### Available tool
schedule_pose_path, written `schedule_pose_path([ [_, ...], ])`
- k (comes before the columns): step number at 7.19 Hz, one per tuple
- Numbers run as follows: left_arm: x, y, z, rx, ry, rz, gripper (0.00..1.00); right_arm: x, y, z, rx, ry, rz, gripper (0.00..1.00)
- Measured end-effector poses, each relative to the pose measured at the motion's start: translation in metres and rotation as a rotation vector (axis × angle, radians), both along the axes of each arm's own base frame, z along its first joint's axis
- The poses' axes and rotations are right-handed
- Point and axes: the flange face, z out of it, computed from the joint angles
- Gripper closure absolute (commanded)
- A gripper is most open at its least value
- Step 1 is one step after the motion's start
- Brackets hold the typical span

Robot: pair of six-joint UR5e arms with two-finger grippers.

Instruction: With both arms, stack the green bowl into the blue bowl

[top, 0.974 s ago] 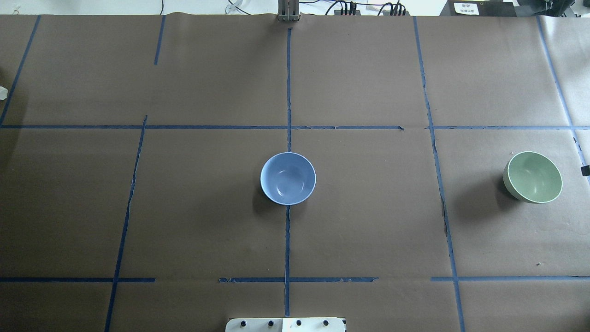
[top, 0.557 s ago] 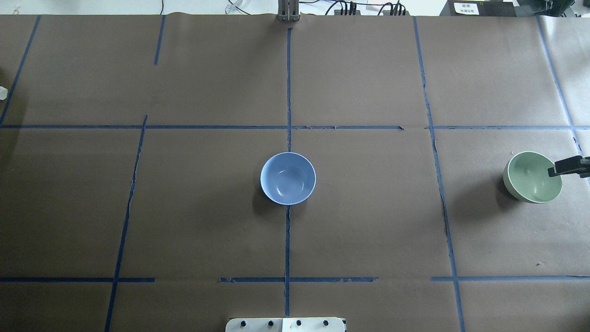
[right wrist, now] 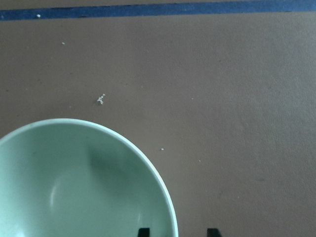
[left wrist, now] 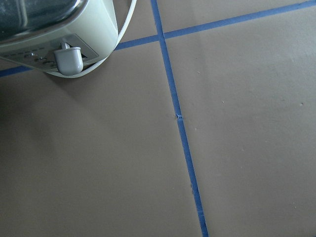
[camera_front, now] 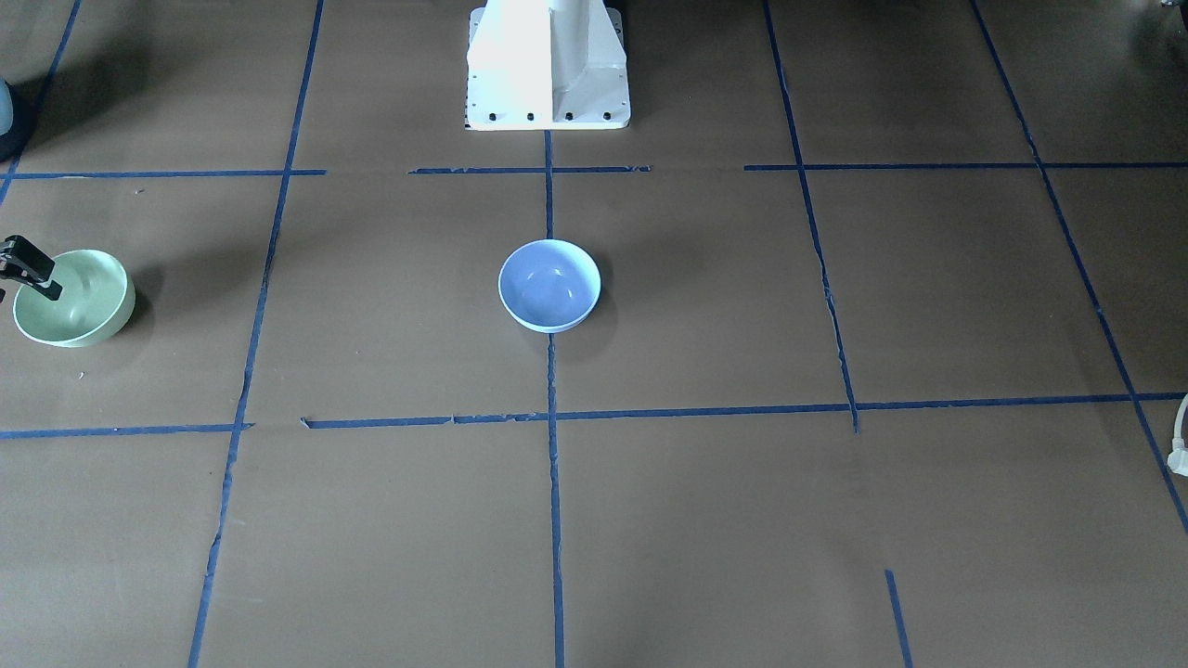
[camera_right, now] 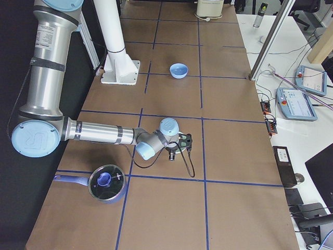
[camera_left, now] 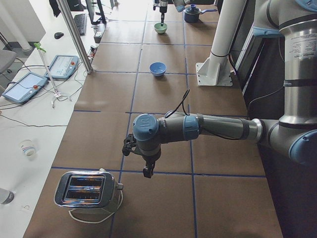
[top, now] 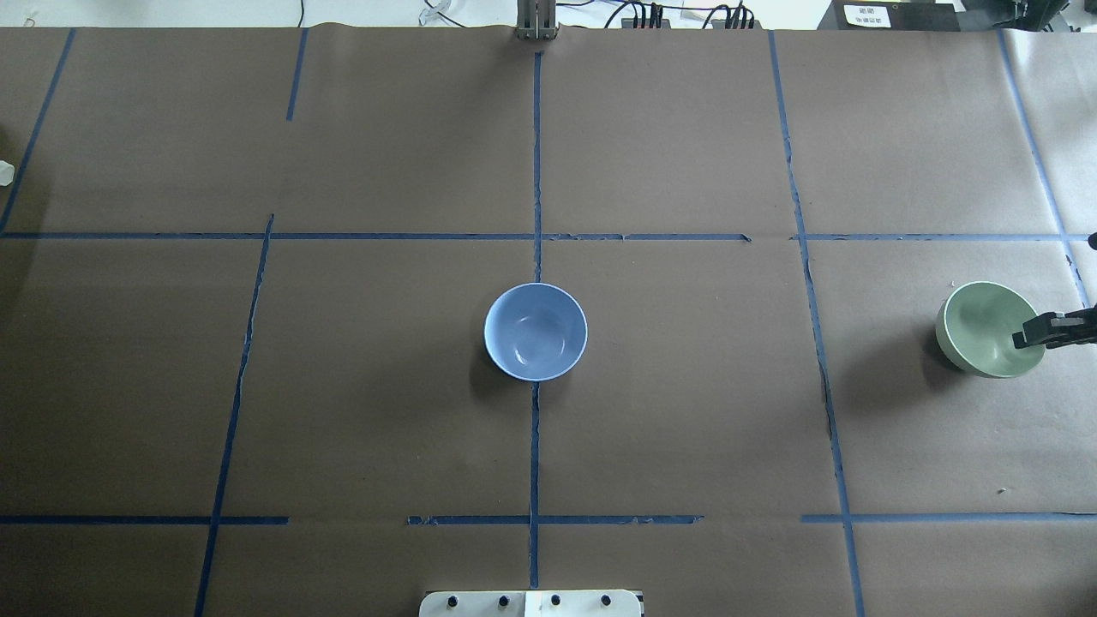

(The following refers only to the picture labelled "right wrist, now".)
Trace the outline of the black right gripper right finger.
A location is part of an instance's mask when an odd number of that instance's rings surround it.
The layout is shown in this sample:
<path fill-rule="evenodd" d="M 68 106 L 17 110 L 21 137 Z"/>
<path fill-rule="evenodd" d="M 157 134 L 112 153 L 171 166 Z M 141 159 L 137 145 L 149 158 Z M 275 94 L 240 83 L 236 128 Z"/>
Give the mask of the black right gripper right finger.
<path fill-rule="evenodd" d="M 208 228 L 207 237 L 221 237 L 221 233 L 217 228 Z"/>

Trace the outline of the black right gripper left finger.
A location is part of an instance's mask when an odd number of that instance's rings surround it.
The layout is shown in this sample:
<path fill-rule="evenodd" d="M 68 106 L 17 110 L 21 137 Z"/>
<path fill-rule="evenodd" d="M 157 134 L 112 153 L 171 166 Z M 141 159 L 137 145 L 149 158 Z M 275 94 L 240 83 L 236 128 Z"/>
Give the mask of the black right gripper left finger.
<path fill-rule="evenodd" d="M 138 230 L 138 237 L 150 237 L 150 228 L 140 228 Z"/>

